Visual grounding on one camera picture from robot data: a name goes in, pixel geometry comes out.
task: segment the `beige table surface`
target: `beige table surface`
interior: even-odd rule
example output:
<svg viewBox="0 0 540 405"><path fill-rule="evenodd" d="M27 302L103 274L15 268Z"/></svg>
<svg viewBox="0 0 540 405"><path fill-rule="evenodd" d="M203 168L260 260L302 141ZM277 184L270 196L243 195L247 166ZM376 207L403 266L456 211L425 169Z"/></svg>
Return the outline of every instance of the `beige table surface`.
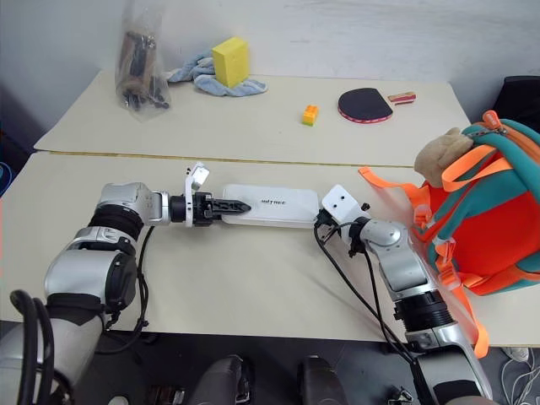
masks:
<svg viewBox="0 0 540 405"><path fill-rule="evenodd" d="M101 187L110 181L143 181L154 190L180 194L187 166L182 159L32 155L2 200L3 257L0 318L19 320L9 304L13 289L43 297L50 262L84 227ZM398 191L375 191L352 167L208 162L203 190L220 197L230 182L304 187L322 197L340 183L373 216L408 221L407 199ZM410 169L380 168L390 181L419 181ZM329 249L362 294L371 300L362 257L349 259L334 240ZM381 340L378 326L319 251L308 229L214 224L157 228L148 244L145 272L150 290L149 330L253 336ZM384 317L392 303L377 275ZM538 289L472 297L478 317L497 345L540 343ZM122 312L120 329L131 329L138 300Z"/></svg>
<svg viewBox="0 0 540 405"><path fill-rule="evenodd" d="M418 151L451 127L469 124L448 83L254 76L268 92L216 97L192 83L171 86L171 108L140 122L123 110L112 74L100 73L37 149L150 154L204 159L412 166ZM388 95L414 91L411 105L392 107L390 120L357 124L338 113L339 96L374 87ZM314 127L300 123L318 105Z"/></svg>

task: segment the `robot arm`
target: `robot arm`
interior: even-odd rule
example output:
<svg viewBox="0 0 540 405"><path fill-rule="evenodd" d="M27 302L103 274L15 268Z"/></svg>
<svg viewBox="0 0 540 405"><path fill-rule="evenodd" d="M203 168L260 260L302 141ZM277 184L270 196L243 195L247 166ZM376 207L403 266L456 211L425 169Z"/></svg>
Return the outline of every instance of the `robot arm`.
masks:
<svg viewBox="0 0 540 405"><path fill-rule="evenodd" d="M77 383L94 355L105 324L132 303L138 278L137 243L144 225L185 222L188 227L208 226L222 213L251 209L240 201L218 200L210 193L198 192L207 176L208 170L197 163L188 171L186 193L181 196L152 192L143 183L108 184L103 188L88 226L77 232L46 274L46 308L55 348L55 382L49 391ZM20 400L24 338L20 325L0 344L0 403ZM43 365L39 331L35 339L37 363ZM35 384L40 382L38 373ZM27 387L38 391L33 388L34 384Z"/></svg>
<svg viewBox="0 0 540 405"><path fill-rule="evenodd" d="M491 387L460 326L452 319L428 265L414 251L403 224L372 219L341 186L322 200L330 224L348 224L341 238L349 255L375 254L381 275L402 320L405 338L421 353L411 364L423 404L443 405L458 397L492 399Z"/></svg>

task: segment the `orange backpack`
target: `orange backpack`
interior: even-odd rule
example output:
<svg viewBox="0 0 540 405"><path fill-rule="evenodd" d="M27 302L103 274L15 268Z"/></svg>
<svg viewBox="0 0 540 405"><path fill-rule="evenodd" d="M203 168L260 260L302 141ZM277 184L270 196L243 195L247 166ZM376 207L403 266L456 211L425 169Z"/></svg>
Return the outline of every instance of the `orange backpack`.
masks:
<svg viewBox="0 0 540 405"><path fill-rule="evenodd" d="M462 131L473 148L443 172L443 188L390 183L359 169L372 185L408 195L427 262L477 325L478 357L489 336L463 287L485 295L540 283L540 134L494 111L483 119Z"/></svg>

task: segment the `plastic bag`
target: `plastic bag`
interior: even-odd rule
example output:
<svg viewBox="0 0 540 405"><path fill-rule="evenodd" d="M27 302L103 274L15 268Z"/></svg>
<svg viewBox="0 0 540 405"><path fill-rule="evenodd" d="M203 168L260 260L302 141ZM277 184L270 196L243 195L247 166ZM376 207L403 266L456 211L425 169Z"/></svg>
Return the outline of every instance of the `plastic bag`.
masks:
<svg viewBox="0 0 540 405"><path fill-rule="evenodd" d="M116 96L138 119L157 116L170 107L163 76L158 33L165 2L128 0L122 21L122 38L116 65Z"/></svg>

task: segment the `stuffed toy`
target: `stuffed toy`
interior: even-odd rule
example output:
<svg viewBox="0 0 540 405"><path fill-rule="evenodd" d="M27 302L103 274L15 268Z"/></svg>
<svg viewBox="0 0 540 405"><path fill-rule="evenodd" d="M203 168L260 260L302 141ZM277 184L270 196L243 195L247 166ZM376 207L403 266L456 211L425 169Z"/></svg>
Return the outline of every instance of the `stuffed toy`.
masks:
<svg viewBox="0 0 540 405"><path fill-rule="evenodd" d="M414 170L424 176L431 186L440 188L442 172L472 146L471 138L463 135L459 128L452 128L424 146L414 161Z"/></svg>

